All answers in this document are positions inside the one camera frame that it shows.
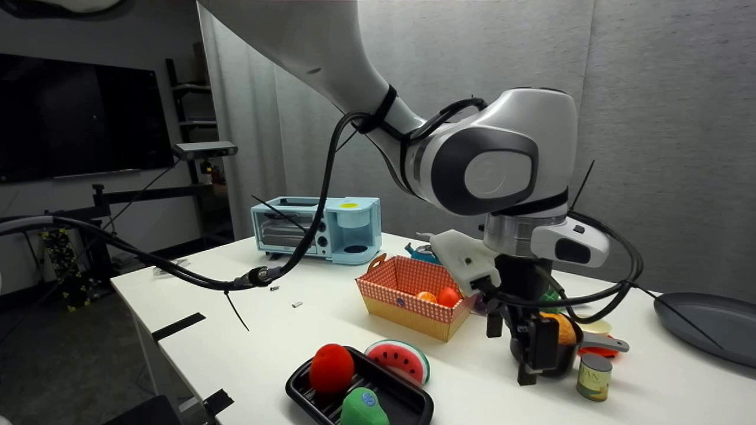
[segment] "orange basket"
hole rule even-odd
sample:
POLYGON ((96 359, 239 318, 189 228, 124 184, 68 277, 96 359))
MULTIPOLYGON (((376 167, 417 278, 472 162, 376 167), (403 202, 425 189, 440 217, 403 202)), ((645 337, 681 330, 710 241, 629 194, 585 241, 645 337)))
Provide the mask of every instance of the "orange basket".
POLYGON ((460 297, 456 308, 416 297, 420 290, 440 292, 456 289, 440 265, 410 257, 376 257, 366 273, 356 278, 366 309, 412 330, 449 341, 470 317, 470 304, 460 297))

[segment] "white table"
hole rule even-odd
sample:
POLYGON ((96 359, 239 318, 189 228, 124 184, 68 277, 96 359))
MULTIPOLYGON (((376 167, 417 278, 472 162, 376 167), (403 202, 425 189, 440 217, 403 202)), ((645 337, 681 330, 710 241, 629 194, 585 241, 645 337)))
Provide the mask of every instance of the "white table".
MULTIPOLYGON (((384 233, 382 250, 403 254, 405 241, 384 233)), ((214 278, 233 278, 266 262, 252 238, 187 257, 189 269, 214 278)), ((594 404, 573 390, 573 376, 519 387, 508 337, 489 341, 485 317, 470 315, 449 342, 369 317, 353 283, 358 273, 363 267, 303 260, 274 283, 278 290, 232 292, 249 330, 244 330, 221 292, 156 269, 118 277, 116 289, 148 332, 195 312, 205 317, 157 344, 197 396, 223 390, 233 398, 218 416, 223 425, 310 423, 283 393, 287 376, 326 342, 363 349, 384 337, 405 341, 429 356, 425 390, 435 398, 435 425, 756 423, 756 374, 665 336, 652 300, 638 290, 606 318, 631 352, 613 362, 610 398, 594 404)), ((606 286, 560 272, 554 278, 570 295, 606 286)))

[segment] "cord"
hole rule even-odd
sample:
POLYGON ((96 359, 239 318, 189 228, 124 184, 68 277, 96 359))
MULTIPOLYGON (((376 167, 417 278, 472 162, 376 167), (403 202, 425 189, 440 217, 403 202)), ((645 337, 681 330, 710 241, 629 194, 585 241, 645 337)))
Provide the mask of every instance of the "cord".
POLYGON ((311 217, 311 224, 304 233, 304 238, 298 243, 298 247, 293 250, 293 254, 287 257, 287 262, 283 267, 268 269, 268 267, 258 267, 252 269, 247 277, 252 282, 252 286, 268 286, 272 282, 277 282, 278 277, 287 273, 296 265, 299 265, 299 260, 304 257, 304 252, 310 250, 314 233, 316 233, 316 224, 323 219, 323 208, 326 208, 326 199, 327 199, 327 189, 331 189, 331 175, 333 175, 333 161, 335 161, 335 148, 340 141, 342 129, 362 117, 369 117, 371 113, 344 113, 333 133, 331 133, 331 145, 327 145, 327 153, 326 153, 326 169, 323 169, 323 179, 320 179, 320 194, 318 194, 318 202, 311 217))
POLYGON ((157 179, 163 179, 176 162, 181 161, 175 161, 170 167, 160 169, 153 179, 148 179, 116 214, 109 217, 109 223, 104 224, 104 228, 112 226, 116 219, 128 210, 131 208, 157 179))
POLYGON ((457 102, 449 103, 435 117, 425 120, 422 128, 412 129, 409 134, 409 141, 417 141, 417 139, 429 136, 436 128, 442 128, 446 120, 451 120, 451 115, 460 113, 467 107, 475 107, 477 110, 482 110, 482 109, 487 109, 487 102, 480 97, 470 97, 470 100, 457 100, 457 102))
POLYGON ((30 257, 33 257, 34 269, 38 269, 38 278, 42 278, 42 260, 40 260, 40 254, 33 250, 30 238, 29 238, 29 231, 24 231, 24 241, 25 241, 25 247, 29 247, 29 252, 30 252, 30 257))
POLYGON ((353 139, 353 134, 356 134, 356 129, 352 129, 352 134, 349 134, 344 141, 340 141, 340 145, 335 147, 335 152, 344 148, 344 147, 353 139))
POLYGON ((697 325, 695 321, 689 321, 684 315, 681 315, 675 308, 671 308, 664 297, 659 297, 656 292, 652 292, 650 289, 639 286, 638 282, 633 282, 633 289, 638 289, 639 292, 650 295, 655 302, 661 302, 668 312, 672 312, 681 321, 684 321, 689 328, 695 328, 702 337, 707 337, 710 344, 715 344, 718 349, 724 352, 724 348, 708 336, 702 325, 697 325))
POLYGON ((590 161, 590 166, 588 166, 588 169, 585 169, 585 175, 584 175, 584 182, 580 182, 580 186, 577 189, 577 194, 573 194, 573 199, 572 199, 572 206, 570 206, 566 214, 572 214, 573 206, 580 200, 584 189, 585 189, 585 184, 588 184, 588 179, 590 179, 592 166, 594 166, 594 159, 590 161))
POLYGON ((259 199, 259 197, 255 197, 255 194, 252 194, 252 199, 255 199, 258 202, 266 206, 266 210, 277 212, 280 219, 299 226, 303 233, 307 233, 307 228, 304 228, 298 219, 293 219, 293 217, 285 214, 283 210, 274 208, 268 200, 264 200, 264 199, 259 199))
POLYGON ((633 282, 639 278, 645 265, 642 265, 639 250, 638 250, 631 241, 625 241, 619 231, 613 231, 612 226, 603 224, 603 223, 598 223, 594 217, 584 214, 584 212, 572 212, 572 217, 577 217, 577 219, 594 226, 598 231, 606 233, 610 238, 613 238, 619 246, 623 246, 623 250, 625 250, 629 257, 631 257, 631 269, 629 269, 629 273, 613 286, 613 289, 617 289, 617 290, 613 290, 613 297, 612 297, 599 312, 594 312, 594 315, 590 315, 590 317, 578 317, 578 315, 572 309, 572 304, 564 304, 570 318, 573 318, 573 321, 578 321, 578 324, 590 324, 590 321, 605 318, 606 315, 612 315, 612 312, 617 309, 617 304, 631 292, 633 282))
POLYGON ((170 260, 163 260, 157 254, 143 252, 138 247, 135 247, 131 243, 104 231, 102 226, 92 224, 92 223, 82 223, 76 217, 66 217, 66 214, 33 214, 33 217, 21 217, 21 219, 12 219, 12 223, 3 223, 0 224, 0 233, 10 233, 10 231, 24 231, 24 228, 40 228, 40 226, 73 226, 94 237, 102 237, 104 243, 131 252, 137 254, 137 260, 141 260, 143 265, 153 265, 176 278, 183 278, 189 283, 195 283, 200 289, 209 289, 209 290, 245 290, 252 289, 249 282, 245 282, 245 277, 239 277, 233 282, 214 282, 200 273, 194 273, 179 265, 173 265, 170 260))
POLYGON ((233 300, 232 300, 229 290, 223 290, 221 295, 226 295, 226 300, 229 300, 229 304, 232 304, 232 309, 233 309, 235 318, 241 321, 241 325, 244 325, 245 330, 249 330, 249 328, 245 325, 245 321, 241 318, 241 315, 239 315, 239 309, 235 309, 235 304, 233 304, 233 300))

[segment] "plate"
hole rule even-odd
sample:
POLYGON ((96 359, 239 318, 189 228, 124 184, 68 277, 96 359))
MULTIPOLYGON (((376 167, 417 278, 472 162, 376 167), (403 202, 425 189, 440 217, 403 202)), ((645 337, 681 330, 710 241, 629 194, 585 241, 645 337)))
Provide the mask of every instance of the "plate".
POLYGON ((661 325, 677 341, 724 362, 756 369, 756 304, 707 292, 664 292, 655 300, 655 309, 661 325))
MULTIPOLYGON (((398 425, 428 425, 433 419, 433 398, 420 387, 410 385, 409 381, 398 377, 396 374, 378 365, 366 355, 356 352, 353 348, 344 348, 353 359, 353 377, 352 387, 369 387, 376 393, 382 411, 386 413, 389 423, 398 425)), ((344 396, 335 398, 318 398, 310 387, 310 362, 304 362, 285 383, 285 394, 310 413, 320 425, 335 425, 340 419, 340 404, 344 396)))

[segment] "blue device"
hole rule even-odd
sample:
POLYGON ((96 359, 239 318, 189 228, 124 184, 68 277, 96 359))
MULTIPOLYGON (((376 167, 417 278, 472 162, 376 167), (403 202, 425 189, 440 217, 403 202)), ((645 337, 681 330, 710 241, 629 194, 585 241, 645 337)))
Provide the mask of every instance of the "blue device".
MULTIPOLYGON (((258 247, 268 254, 290 254, 304 238, 316 210, 316 197, 278 197, 249 208, 258 247)), ((326 199, 323 219, 307 257, 335 265, 366 265, 379 250, 378 199, 326 199)))

